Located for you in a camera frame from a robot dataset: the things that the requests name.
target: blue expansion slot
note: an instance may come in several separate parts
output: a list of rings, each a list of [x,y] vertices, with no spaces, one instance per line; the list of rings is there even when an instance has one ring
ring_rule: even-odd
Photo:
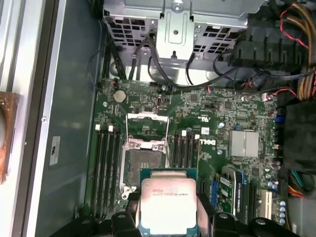
[[[213,181],[212,183],[212,191],[211,191],[211,205],[216,208],[217,204],[217,181]]]

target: silver chipset heatsink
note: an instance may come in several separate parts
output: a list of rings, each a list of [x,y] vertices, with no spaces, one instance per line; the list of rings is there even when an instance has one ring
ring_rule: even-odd
[[[252,131],[231,131],[230,156],[257,158],[259,156],[259,133]]]

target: motherboard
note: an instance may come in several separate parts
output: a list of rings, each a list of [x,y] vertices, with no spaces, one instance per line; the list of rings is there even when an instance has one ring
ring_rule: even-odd
[[[196,168],[197,193],[243,223],[284,224],[274,157],[276,100],[209,88],[104,79],[96,95],[86,212],[124,208],[143,168]]]

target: cpu socket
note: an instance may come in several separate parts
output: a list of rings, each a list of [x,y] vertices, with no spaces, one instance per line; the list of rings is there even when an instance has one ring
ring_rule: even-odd
[[[151,119],[166,123],[165,136],[161,140],[144,141],[128,133],[130,119],[142,121]],[[126,115],[126,141],[123,145],[119,188],[122,199],[140,189],[140,171],[143,168],[166,168],[168,165],[169,146],[167,142],[169,117],[158,116],[150,112]]]

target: red wire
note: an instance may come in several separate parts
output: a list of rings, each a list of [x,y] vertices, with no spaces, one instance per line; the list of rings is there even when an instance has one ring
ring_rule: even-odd
[[[315,71],[315,76],[314,76],[314,87],[313,87],[312,97],[314,96],[315,92],[316,92],[316,71]]]
[[[281,24],[280,24],[280,30],[281,32],[286,36],[288,37],[290,40],[295,40],[296,42],[298,42],[301,46],[305,47],[305,48],[308,48],[308,46],[306,44],[304,44],[300,39],[297,39],[297,38],[294,38],[292,37],[289,33],[287,33],[284,29],[283,29],[283,20],[282,20],[282,17],[284,16],[284,14],[288,11],[285,10],[284,12],[281,13],[280,15],[280,19],[281,19]]]
[[[277,92],[274,92],[274,93],[271,93],[271,94],[272,95],[277,95],[277,94],[279,94],[282,91],[289,91],[289,92],[292,93],[292,95],[297,96],[296,93],[290,88],[282,88],[282,89],[278,90]]]

